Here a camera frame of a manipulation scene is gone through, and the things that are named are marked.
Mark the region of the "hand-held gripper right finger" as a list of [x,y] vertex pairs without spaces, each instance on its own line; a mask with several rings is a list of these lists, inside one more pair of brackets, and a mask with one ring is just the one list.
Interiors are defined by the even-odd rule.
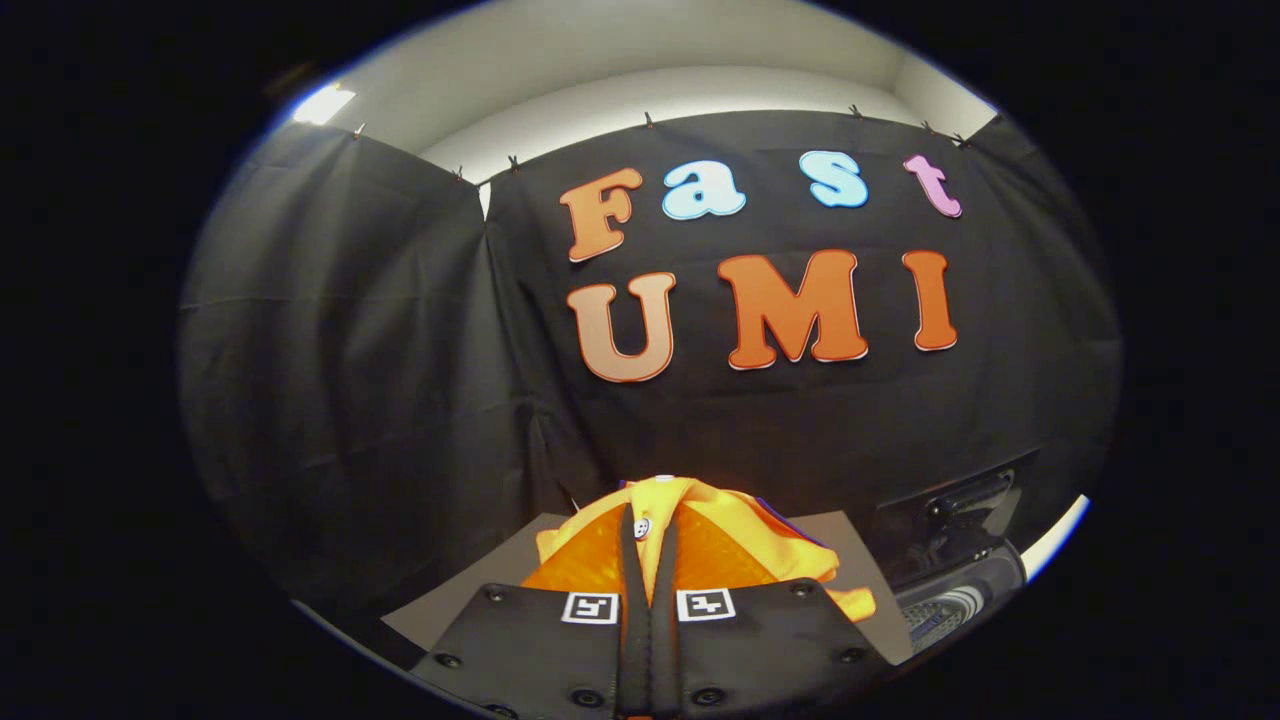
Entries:
[[817,717],[890,669],[814,577],[777,580],[717,524],[675,510],[650,602],[653,717]]

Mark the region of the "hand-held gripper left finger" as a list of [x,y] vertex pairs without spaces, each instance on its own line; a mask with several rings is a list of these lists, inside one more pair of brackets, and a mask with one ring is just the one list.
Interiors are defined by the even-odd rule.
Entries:
[[416,679],[508,719],[649,719],[652,603],[621,503],[520,585],[480,585],[413,667]]

